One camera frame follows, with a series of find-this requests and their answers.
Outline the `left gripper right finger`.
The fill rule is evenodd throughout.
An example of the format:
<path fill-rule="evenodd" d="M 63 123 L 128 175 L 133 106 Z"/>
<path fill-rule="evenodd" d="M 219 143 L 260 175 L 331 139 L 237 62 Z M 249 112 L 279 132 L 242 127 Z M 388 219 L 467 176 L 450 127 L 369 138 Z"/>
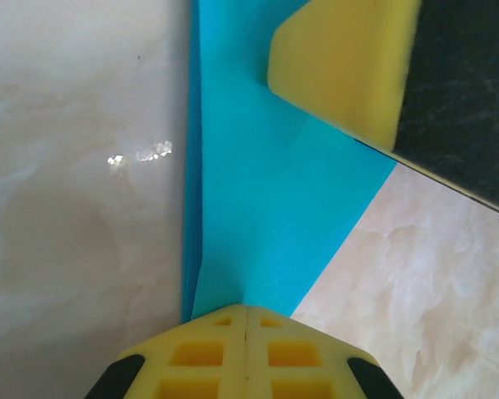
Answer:
<path fill-rule="evenodd" d="M 364 350 L 247 307 L 245 399 L 399 399 L 399 390 Z"/>

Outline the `blue paper sheet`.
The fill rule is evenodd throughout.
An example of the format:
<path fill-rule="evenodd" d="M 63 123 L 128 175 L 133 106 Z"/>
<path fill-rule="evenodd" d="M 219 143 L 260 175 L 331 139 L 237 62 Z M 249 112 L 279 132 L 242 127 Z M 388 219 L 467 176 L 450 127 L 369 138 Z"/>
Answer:
<path fill-rule="evenodd" d="M 289 316 L 395 162 L 275 96 L 276 27 L 306 0 L 190 0 L 182 318 Z"/>

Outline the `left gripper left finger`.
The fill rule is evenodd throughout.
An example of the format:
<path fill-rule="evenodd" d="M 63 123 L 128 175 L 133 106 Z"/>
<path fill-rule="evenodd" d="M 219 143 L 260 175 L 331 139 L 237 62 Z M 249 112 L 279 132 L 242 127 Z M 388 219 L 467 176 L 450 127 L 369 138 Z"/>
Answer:
<path fill-rule="evenodd" d="M 126 349 L 85 399 L 244 399 L 246 316 L 231 305 Z"/>

